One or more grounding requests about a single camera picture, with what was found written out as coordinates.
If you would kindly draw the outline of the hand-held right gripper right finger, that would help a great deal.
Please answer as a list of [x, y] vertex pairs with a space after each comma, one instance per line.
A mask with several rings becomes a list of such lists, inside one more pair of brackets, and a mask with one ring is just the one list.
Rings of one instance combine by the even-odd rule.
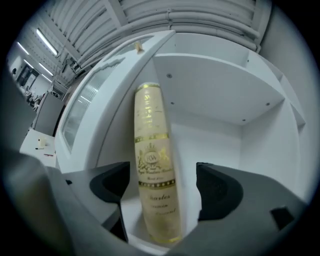
[[199, 222], [219, 235], [268, 241], [296, 222], [307, 205], [273, 178], [211, 163], [196, 164]]

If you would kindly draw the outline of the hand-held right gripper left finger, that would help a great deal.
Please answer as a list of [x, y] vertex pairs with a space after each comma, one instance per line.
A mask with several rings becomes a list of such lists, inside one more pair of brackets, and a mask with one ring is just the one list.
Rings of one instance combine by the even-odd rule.
[[121, 199], [130, 182], [130, 163], [117, 162], [64, 173], [63, 177], [76, 198], [99, 224], [127, 243]]

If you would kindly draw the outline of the cream gold-print book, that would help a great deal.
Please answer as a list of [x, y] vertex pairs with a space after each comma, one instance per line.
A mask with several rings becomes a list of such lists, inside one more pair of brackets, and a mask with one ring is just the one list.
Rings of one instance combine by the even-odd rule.
[[182, 236], [176, 172], [161, 87], [146, 82], [134, 94], [134, 149], [147, 231], [158, 243]]

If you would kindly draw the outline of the white cabinet with shelves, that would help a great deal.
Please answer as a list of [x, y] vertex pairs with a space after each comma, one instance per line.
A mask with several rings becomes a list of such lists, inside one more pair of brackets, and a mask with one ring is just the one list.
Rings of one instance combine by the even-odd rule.
[[[196, 164], [209, 163], [267, 176], [297, 197], [300, 139], [288, 81], [255, 52], [213, 36], [174, 33], [143, 67], [123, 97], [105, 136], [96, 167], [130, 163], [129, 184], [120, 201], [128, 242], [106, 230], [69, 185], [60, 204], [72, 235], [127, 253], [246, 255], [281, 239], [245, 240], [218, 234], [211, 221], [198, 221], [201, 195]], [[159, 243], [148, 233], [139, 193], [134, 144], [135, 92], [143, 83], [160, 85], [169, 131], [181, 238]]]

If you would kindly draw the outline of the small white side desk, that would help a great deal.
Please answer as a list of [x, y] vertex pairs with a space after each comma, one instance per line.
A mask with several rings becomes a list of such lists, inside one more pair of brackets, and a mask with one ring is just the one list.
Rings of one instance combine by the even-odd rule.
[[[38, 148], [38, 138], [41, 137], [46, 138], [46, 147], [44, 147], [43, 150], [35, 150], [35, 148]], [[53, 136], [41, 133], [34, 129], [30, 129], [20, 147], [19, 152], [38, 159], [43, 165], [47, 167], [57, 167], [55, 138]], [[44, 156], [44, 154], [52, 154], [55, 156]]]

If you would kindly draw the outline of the white glass cabinet door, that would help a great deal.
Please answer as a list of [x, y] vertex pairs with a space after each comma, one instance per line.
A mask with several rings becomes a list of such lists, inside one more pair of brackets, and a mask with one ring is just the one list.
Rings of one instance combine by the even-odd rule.
[[[106, 134], [126, 92], [174, 34], [165, 30], [129, 39], [83, 78], [65, 107], [55, 136], [56, 161], [62, 173], [97, 166]], [[141, 42], [143, 53], [137, 54], [135, 42]]]

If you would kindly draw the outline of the ceiling tube light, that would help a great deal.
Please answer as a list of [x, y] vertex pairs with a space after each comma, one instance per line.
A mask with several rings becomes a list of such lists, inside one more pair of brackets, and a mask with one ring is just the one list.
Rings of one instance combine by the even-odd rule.
[[57, 49], [51, 44], [51, 42], [45, 37], [45, 35], [41, 32], [39, 28], [36, 29], [36, 34], [43, 41], [43, 43], [49, 48], [49, 50], [53, 53], [54, 56], [58, 55]]
[[21, 44], [20, 42], [17, 41], [16, 43], [17, 43], [17, 45], [22, 49], [22, 51], [23, 51], [25, 54], [30, 55], [29, 52], [22, 46], [22, 44]]

